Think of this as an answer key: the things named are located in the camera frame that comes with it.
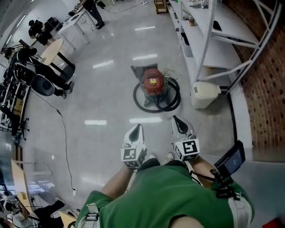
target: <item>shoe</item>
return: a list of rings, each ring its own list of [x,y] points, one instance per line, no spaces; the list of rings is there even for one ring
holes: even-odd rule
[[[157,159],[157,157],[154,154],[151,154],[149,159]]]
[[[63,90],[63,94],[61,95],[61,97],[62,97],[63,99],[66,99],[66,93],[65,93],[64,90]]]
[[[104,22],[102,22],[98,27],[97,27],[97,29],[99,30],[99,29],[102,29],[102,27],[105,25],[105,23]]]
[[[72,93],[72,90],[73,90],[73,87],[74,87],[74,81],[71,81],[69,84],[68,84],[69,88],[68,90],[66,90],[66,92],[68,94]]]
[[[165,158],[165,164],[169,163],[170,161],[173,161],[173,160],[174,160],[173,153],[169,152],[168,155]]]
[[[59,197],[55,197],[55,200],[56,200],[56,201],[61,201],[61,202],[63,202],[63,203],[64,203],[64,205],[65,205],[65,202],[64,202],[61,198],[59,198]]]

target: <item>standing person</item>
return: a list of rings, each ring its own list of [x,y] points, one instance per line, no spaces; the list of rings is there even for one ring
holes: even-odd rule
[[[49,205],[44,208],[38,208],[32,213],[19,203],[18,212],[14,212],[12,215],[12,220],[9,220],[16,228],[63,228],[63,222],[61,217],[51,218],[50,216],[63,208],[65,203],[58,197],[56,197],[56,202],[53,205]]]
[[[98,12],[96,8],[96,4],[94,0],[80,0],[80,4],[75,7],[75,9],[79,9],[81,6],[83,6],[94,19],[97,21],[96,27],[97,29],[102,29],[102,27],[105,25],[105,23],[102,20],[102,17],[100,13]]]
[[[27,62],[32,62],[35,66],[36,73],[42,74],[45,76],[49,81],[51,81],[53,84],[58,86],[59,88],[62,88],[62,90],[59,90],[57,88],[54,88],[54,95],[61,96],[63,99],[66,98],[66,93],[71,93],[73,90],[74,82],[71,81],[69,84],[65,82],[63,78],[58,76],[53,69],[51,69],[49,66],[40,63],[36,59],[32,58],[37,53],[36,48],[22,48],[18,52],[13,50],[12,48],[7,48],[5,50],[5,57],[9,60],[10,59],[10,69],[14,69],[15,63],[19,62],[21,64],[26,64]]]
[[[56,39],[45,30],[45,24],[40,22],[39,20],[30,20],[29,21],[30,29],[28,30],[28,34],[32,39],[37,39],[42,45],[50,46]]]
[[[214,167],[201,157],[190,164],[195,172],[214,178]],[[217,198],[216,182],[198,177],[202,186],[193,181],[186,164],[172,153],[164,166],[150,155],[126,192],[133,172],[124,165],[101,192],[92,191],[75,228],[247,228],[254,217],[237,183],[230,186],[240,200]]]

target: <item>phone mount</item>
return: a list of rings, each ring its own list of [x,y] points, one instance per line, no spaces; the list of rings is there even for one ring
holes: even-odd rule
[[[194,171],[190,172],[190,175],[195,174],[197,176],[203,177],[210,181],[214,181],[217,184],[216,197],[217,198],[231,198],[234,197],[235,200],[238,200],[238,196],[235,193],[234,189],[229,186],[233,183],[231,174],[236,172],[242,163],[245,161],[244,154],[244,145],[241,141],[237,141],[235,145],[220,159],[215,163],[216,169],[210,170],[215,178],[207,177],[196,173]]]

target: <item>red brick wall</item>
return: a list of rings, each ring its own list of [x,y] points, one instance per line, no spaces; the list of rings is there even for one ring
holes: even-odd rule
[[[251,0],[223,1],[261,39],[265,24]],[[271,9],[274,0],[264,1]],[[254,148],[285,145],[285,25],[284,10],[260,57],[243,77],[241,84],[248,104]],[[236,46],[242,61],[253,49]]]

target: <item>black hose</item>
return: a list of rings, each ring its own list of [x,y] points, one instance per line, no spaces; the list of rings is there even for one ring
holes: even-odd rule
[[[170,111],[173,111],[174,109],[176,109],[180,102],[181,102],[181,96],[180,96],[180,87],[177,83],[177,81],[173,78],[171,78],[169,81],[168,81],[168,84],[175,90],[176,94],[175,94],[175,97],[173,99],[173,101],[167,105],[166,107],[161,107],[159,105],[159,96],[155,99],[155,105],[156,107],[158,108],[158,110],[150,110],[150,109],[146,109],[144,107],[142,107],[138,100],[137,100],[137,91],[138,91],[138,88],[140,87],[140,82],[135,86],[134,88],[134,92],[133,92],[133,98],[134,98],[134,102],[136,104],[136,106],[142,110],[142,111],[145,111],[145,112],[148,112],[148,113],[160,113],[160,112],[170,112]]]

